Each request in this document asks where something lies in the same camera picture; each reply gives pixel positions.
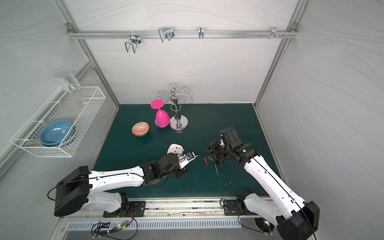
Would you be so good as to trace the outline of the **white square alarm clock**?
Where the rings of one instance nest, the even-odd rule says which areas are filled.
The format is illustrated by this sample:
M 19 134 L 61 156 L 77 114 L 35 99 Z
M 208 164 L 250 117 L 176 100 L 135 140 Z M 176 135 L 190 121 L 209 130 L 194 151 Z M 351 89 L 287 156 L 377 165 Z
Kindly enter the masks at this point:
M 178 144 L 171 144 L 167 150 L 167 154 L 170 154 L 170 153 L 181 156 L 184 153 L 184 148 Z

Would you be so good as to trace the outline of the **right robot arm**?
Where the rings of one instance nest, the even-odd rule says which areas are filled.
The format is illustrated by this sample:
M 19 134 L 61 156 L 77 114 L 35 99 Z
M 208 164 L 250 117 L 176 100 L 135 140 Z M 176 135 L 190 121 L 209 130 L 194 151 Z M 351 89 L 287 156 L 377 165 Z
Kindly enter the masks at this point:
M 221 130 L 220 136 L 220 140 L 204 147 L 210 154 L 208 159 L 215 165 L 225 162 L 241 165 L 272 198 L 269 202 L 255 193 L 244 192 L 239 196 L 244 209 L 274 225 L 284 240 L 315 237 L 320 220 L 318 205 L 305 201 L 290 189 L 252 144 L 243 144 L 236 128 Z

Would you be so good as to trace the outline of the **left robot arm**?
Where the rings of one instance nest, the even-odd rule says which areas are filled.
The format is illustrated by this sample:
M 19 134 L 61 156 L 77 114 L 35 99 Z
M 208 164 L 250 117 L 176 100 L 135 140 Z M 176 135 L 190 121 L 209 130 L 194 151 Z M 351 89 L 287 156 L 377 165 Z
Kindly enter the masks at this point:
M 193 152 L 183 155 L 168 153 L 158 161 L 107 172 L 90 171 L 87 166 L 78 167 L 57 183 L 54 215 L 64 217 L 80 210 L 112 214 L 127 209 L 128 199 L 123 194 L 113 194 L 112 190 L 143 186 L 159 188 L 158 183 L 168 176 L 182 176 L 195 158 Z

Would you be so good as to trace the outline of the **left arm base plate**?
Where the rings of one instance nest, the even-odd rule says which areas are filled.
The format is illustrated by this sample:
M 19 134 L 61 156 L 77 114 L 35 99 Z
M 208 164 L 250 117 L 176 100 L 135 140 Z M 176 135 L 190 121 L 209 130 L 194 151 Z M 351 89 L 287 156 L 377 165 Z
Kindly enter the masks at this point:
M 108 213 L 104 211 L 103 217 L 104 218 L 143 217 L 145 208 L 146 208 L 145 201 L 126 202 L 126 203 L 122 203 L 122 206 L 118 210 L 112 213 Z

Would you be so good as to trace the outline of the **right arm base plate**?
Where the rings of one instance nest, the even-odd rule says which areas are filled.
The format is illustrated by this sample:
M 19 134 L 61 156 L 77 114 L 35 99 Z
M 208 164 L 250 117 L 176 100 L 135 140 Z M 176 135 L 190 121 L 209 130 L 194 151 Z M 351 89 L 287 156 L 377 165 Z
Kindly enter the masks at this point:
M 221 199 L 220 205 L 225 216 L 239 216 L 249 212 L 242 200 Z

